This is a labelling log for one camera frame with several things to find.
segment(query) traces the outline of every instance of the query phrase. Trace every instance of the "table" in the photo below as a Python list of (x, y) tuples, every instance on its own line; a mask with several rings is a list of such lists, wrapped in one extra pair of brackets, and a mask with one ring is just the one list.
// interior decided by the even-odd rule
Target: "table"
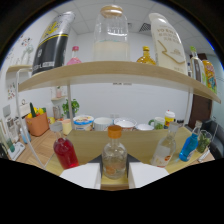
[[(142, 163), (149, 164), (159, 140), (167, 135), (167, 131), (167, 129), (152, 131), (123, 131), (120, 141), (126, 147), (128, 154)], [(166, 170), (169, 174), (179, 171), (189, 165), (197, 164), (197, 159), (202, 155), (195, 151), (188, 162), (183, 162), (179, 159), (179, 153), (182, 146), (184, 145), (186, 138), (190, 135), (191, 132), (187, 128), (181, 127), (178, 129), (175, 136), (176, 151), (166, 166)], [(80, 165), (84, 165), (90, 160), (98, 157), (102, 153), (103, 147), (109, 141), (109, 137), (105, 131), (72, 130), (67, 138), (75, 147)], [(214, 160), (214, 158), (210, 155), (209, 160)], [(63, 168), (55, 154), (49, 159), (46, 165), (46, 170), (58, 176), (63, 172)], [(101, 179), (101, 189), (128, 189), (127, 175), (124, 175), (123, 178), (118, 180), (111, 180), (103, 174)]]

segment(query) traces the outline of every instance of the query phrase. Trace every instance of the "orange lid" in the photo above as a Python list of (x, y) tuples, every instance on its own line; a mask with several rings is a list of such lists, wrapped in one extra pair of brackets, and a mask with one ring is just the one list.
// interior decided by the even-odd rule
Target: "orange lid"
[(120, 138), (121, 130), (122, 130), (121, 126), (111, 125), (108, 127), (108, 136), (113, 139)]

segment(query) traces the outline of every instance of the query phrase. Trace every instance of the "wooden shelf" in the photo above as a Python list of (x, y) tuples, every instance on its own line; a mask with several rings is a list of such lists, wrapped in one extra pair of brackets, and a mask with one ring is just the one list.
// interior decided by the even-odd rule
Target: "wooden shelf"
[[(144, 164), (149, 164), (159, 140), (165, 137), (167, 132), (167, 129), (152, 131), (123, 131), (120, 141), (126, 147), (128, 154)], [(186, 138), (190, 135), (191, 132), (185, 127), (178, 129), (175, 135), (176, 151), (166, 166), (166, 170), (169, 174), (189, 166), (202, 155), (195, 151), (189, 161), (183, 162), (179, 159), (179, 153)], [(108, 143), (108, 134), (106, 131), (72, 130), (67, 138), (75, 147), (79, 165), (84, 165), (101, 155), (103, 147)], [(63, 172), (63, 168), (55, 154), (48, 161), (46, 169), (58, 176)], [(103, 175), (101, 179), (101, 187), (109, 187), (112, 189), (116, 187), (128, 188), (128, 178), (125, 175), (118, 180), (111, 180)]]
[(171, 69), (123, 61), (85, 62), (40, 72), (19, 85), (19, 92), (84, 83), (134, 83), (162, 86), (221, 100), (197, 80)]
[(13, 65), (13, 66), (9, 66), (7, 72), (16, 72), (16, 71), (19, 71), (19, 69), (22, 69), (22, 68), (32, 68), (32, 65)]
[(55, 98), (52, 98), (51, 100), (56, 101), (56, 100), (64, 99), (65, 97), (67, 97), (67, 96), (55, 97)]

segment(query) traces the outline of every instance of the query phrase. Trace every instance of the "white bowl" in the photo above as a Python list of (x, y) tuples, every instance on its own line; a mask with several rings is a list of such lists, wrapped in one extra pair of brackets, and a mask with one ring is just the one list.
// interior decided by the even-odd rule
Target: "white bowl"
[(140, 130), (140, 131), (150, 131), (153, 130), (154, 127), (148, 124), (138, 124), (136, 126), (136, 129)]
[(93, 122), (95, 131), (104, 131), (108, 126), (113, 125), (113, 120), (107, 117), (98, 117)]
[(120, 117), (114, 120), (114, 124), (121, 126), (123, 131), (132, 131), (137, 122), (131, 118)]

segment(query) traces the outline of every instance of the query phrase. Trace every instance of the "box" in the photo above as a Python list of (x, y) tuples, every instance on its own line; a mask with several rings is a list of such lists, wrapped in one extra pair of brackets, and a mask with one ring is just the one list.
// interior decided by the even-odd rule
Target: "box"
[(33, 136), (40, 136), (49, 129), (49, 123), (47, 120), (46, 112), (37, 117), (34, 118), (25, 117), (25, 119), (28, 130), (30, 131), (30, 134)]

